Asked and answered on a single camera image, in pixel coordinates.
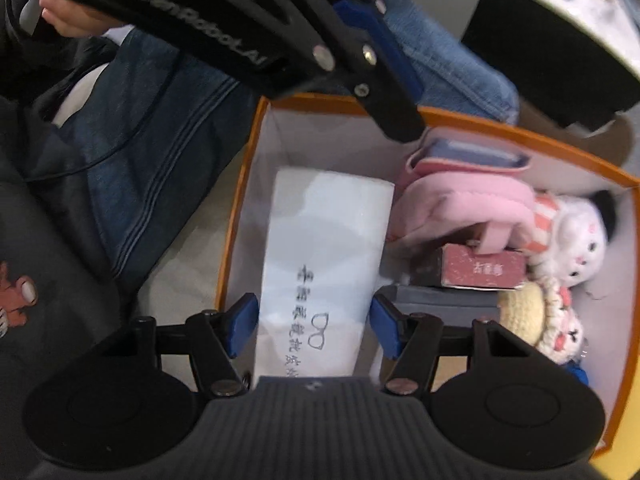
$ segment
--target beige woven hat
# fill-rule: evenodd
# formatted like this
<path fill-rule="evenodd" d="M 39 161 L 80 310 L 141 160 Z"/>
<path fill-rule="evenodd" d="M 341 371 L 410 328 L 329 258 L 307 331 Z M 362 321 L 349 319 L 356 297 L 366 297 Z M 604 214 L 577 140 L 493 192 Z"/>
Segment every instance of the beige woven hat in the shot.
<path fill-rule="evenodd" d="M 523 341 L 535 345 L 545 329 L 545 298 L 537 283 L 526 282 L 520 290 L 498 293 L 500 324 Z"/>

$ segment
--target cartoon bear print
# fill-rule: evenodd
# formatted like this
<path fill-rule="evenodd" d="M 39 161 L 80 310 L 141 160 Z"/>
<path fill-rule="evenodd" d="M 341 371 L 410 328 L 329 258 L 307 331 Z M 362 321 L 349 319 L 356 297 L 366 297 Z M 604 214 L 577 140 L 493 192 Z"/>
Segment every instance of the cartoon bear print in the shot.
<path fill-rule="evenodd" d="M 8 280 L 6 262 L 0 264 L 0 336 L 9 327 L 23 326 L 27 323 L 27 315 L 22 311 L 38 301 L 38 291 L 29 276 L 21 276 L 12 285 Z"/>

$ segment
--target orange striped clothing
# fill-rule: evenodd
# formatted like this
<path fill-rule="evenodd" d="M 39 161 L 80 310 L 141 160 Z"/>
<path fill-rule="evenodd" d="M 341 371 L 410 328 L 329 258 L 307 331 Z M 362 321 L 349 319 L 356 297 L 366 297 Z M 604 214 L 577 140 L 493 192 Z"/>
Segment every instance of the orange striped clothing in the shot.
<path fill-rule="evenodd" d="M 553 195 L 541 193 L 536 196 L 536 228 L 533 231 L 533 240 L 522 249 L 524 253 L 540 254 L 549 248 L 552 225 L 559 209 L 560 206 Z"/>

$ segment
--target ribbed black surface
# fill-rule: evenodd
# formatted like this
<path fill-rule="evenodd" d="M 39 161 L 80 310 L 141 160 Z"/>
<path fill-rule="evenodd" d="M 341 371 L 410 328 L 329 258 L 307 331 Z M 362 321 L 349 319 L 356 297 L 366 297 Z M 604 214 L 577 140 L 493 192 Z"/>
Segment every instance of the ribbed black surface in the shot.
<path fill-rule="evenodd" d="M 32 478 L 83 478 L 46 467 Z M 601 479 L 587 463 L 517 472 L 454 448 L 415 399 L 378 393 L 369 381 L 261 379 L 253 393 L 210 402 L 193 433 L 140 468 L 92 479 L 511 480 Z"/>

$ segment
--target blue gripper pad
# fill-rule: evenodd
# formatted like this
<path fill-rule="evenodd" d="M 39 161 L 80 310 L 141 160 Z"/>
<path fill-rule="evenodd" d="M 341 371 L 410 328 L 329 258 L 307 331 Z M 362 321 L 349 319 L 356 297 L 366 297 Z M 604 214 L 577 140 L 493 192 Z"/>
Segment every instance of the blue gripper pad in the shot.
<path fill-rule="evenodd" d="M 404 343 L 400 339 L 399 323 L 404 317 L 388 300 L 374 296 L 369 309 L 369 324 L 389 359 L 398 359 Z"/>
<path fill-rule="evenodd" d="M 396 38 L 385 25 L 378 10 L 369 5 L 359 4 L 351 0 L 340 0 L 334 4 L 334 10 L 345 25 L 366 30 L 374 41 L 374 49 L 382 52 L 389 68 L 402 82 L 414 103 L 422 97 L 424 85 L 415 73 L 414 67 L 402 52 Z"/>
<path fill-rule="evenodd" d="M 230 359 L 238 357 L 244 345 L 258 325 L 260 306 L 255 294 L 247 293 L 225 312 L 224 341 L 226 355 Z"/>

